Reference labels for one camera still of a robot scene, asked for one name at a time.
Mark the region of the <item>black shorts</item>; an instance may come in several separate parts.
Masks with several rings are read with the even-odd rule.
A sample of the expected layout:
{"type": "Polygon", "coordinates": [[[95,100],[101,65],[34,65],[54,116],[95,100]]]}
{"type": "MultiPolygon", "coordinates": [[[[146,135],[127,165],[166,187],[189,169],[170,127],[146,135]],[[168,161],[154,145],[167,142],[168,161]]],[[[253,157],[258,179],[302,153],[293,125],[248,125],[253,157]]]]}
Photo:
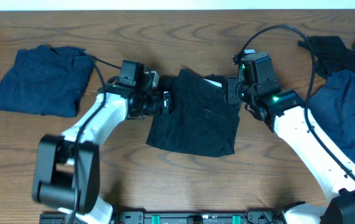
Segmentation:
{"type": "Polygon", "coordinates": [[[223,76],[201,77],[191,70],[162,77],[159,89],[171,93],[173,108],[170,114],[153,118],[147,145],[207,157],[234,154],[241,105],[224,101],[223,80],[223,76]]]}

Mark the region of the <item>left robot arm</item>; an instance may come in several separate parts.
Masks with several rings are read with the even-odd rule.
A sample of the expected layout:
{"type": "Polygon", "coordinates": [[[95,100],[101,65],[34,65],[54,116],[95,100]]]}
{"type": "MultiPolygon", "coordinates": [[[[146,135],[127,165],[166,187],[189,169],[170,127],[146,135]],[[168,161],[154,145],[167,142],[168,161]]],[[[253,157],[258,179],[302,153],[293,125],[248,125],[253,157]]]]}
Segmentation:
{"type": "Polygon", "coordinates": [[[126,119],[171,112],[172,94],[106,84],[71,128],[46,134],[37,151],[32,199],[64,213],[60,223],[110,223],[113,207],[99,196],[100,148],[126,119]]]}

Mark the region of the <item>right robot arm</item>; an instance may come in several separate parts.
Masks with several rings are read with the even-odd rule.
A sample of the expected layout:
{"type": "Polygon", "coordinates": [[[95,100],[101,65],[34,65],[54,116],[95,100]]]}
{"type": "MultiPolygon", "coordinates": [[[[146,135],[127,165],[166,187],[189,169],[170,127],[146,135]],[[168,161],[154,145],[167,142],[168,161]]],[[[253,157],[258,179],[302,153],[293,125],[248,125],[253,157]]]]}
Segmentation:
{"type": "Polygon", "coordinates": [[[264,93],[261,85],[240,78],[222,83],[227,103],[245,103],[252,116],[263,121],[299,156],[321,187],[327,207],[295,202],[276,211],[273,223],[355,223],[355,163],[316,122],[293,90],[264,93]]]}

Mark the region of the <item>black crumpled garment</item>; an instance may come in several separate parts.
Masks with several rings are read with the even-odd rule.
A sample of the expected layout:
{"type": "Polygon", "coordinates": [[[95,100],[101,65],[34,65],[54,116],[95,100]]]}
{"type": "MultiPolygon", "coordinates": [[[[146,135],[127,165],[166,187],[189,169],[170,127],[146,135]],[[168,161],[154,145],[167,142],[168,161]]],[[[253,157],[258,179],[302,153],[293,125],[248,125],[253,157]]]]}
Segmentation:
{"type": "Polygon", "coordinates": [[[311,36],[308,42],[317,57],[316,73],[327,80],[333,72],[350,70],[355,73],[355,51],[347,49],[338,36],[311,36]]]}

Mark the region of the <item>folded navy blue shorts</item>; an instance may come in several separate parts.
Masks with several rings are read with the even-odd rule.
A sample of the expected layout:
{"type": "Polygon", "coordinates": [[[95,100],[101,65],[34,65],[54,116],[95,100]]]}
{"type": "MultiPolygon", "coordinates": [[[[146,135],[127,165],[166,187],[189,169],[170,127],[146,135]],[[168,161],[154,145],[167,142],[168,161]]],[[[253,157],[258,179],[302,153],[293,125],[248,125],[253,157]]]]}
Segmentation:
{"type": "Polygon", "coordinates": [[[0,81],[0,110],[73,118],[93,63],[78,47],[22,49],[0,81]]]}

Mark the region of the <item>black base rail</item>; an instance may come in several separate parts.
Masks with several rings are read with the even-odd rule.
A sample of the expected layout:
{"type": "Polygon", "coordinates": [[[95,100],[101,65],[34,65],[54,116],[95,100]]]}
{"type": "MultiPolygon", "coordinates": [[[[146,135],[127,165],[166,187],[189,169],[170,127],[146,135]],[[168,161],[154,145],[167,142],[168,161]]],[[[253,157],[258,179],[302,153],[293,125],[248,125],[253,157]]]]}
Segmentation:
{"type": "Polygon", "coordinates": [[[74,223],[109,224],[284,224],[281,212],[249,210],[233,213],[116,212],[113,207],[95,207],[85,215],[76,214],[74,223]]]}

